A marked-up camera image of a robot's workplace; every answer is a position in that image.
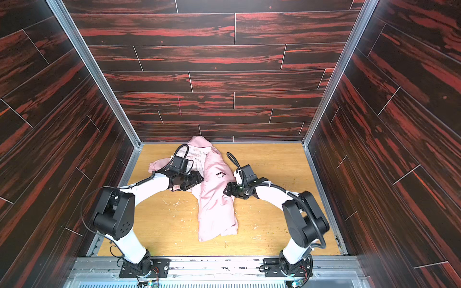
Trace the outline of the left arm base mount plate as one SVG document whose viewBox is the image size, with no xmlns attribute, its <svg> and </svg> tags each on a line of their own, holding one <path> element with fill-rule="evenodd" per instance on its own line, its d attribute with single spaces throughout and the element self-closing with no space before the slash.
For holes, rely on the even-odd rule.
<svg viewBox="0 0 461 288">
<path fill-rule="evenodd" d="M 123 261 L 119 278 L 166 278 L 168 276 L 170 259 L 144 259 L 139 264 Z"/>
</svg>

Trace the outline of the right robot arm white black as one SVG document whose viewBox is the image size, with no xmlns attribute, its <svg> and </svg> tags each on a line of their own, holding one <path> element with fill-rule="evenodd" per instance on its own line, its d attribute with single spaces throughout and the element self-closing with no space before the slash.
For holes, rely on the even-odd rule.
<svg viewBox="0 0 461 288">
<path fill-rule="evenodd" d="M 236 181 L 226 185 L 224 195 L 240 199 L 254 196 L 283 211 L 291 237 L 279 255 L 279 264 L 285 274 L 293 273 L 312 250 L 326 248 L 324 234 L 330 230 L 330 225 L 312 193 L 291 192 L 266 178 L 258 178 L 249 165 L 238 168 L 234 176 Z"/>
</svg>

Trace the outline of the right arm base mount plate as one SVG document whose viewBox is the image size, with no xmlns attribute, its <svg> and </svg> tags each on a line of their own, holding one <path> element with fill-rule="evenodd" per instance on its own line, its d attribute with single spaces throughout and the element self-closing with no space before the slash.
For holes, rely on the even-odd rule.
<svg viewBox="0 0 461 288">
<path fill-rule="evenodd" d="M 285 258 L 264 258 L 259 272 L 266 277 L 302 277 L 309 278 L 312 275 L 313 259 L 309 256 L 301 259 L 296 264 L 290 264 Z"/>
</svg>

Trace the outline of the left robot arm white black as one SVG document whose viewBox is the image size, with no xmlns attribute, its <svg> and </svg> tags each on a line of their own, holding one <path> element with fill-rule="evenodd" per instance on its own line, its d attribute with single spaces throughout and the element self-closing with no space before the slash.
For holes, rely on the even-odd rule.
<svg viewBox="0 0 461 288">
<path fill-rule="evenodd" d="M 122 253 L 124 263 L 141 276 L 150 273 L 150 252 L 139 242 L 133 225 L 135 208 L 151 196 L 170 189 L 187 191 L 204 181 L 192 169 L 193 161 L 175 156 L 151 176 L 126 187 L 104 187 L 90 223 L 113 241 Z"/>
</svg>

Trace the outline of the pink zip-up jacket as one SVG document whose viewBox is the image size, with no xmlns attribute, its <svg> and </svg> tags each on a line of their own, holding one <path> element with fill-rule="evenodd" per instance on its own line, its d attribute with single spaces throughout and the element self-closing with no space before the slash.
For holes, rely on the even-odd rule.
<svg viewBox="0 0 461 288">
<path fill-rule="evenodd" d="M 234 197 L 223 191 L 235 177 L 224 162 L 219 150 L 202 136 L 194 136 L 187 143 L 187 159 L 193 160 L 193 171 L 198 171 L 204 181 L 189 190 L 198 200 L 198 239 L 212 240 L 221 235 L 236 235 L 238 222 L 234 211 Z"/>
</svg>

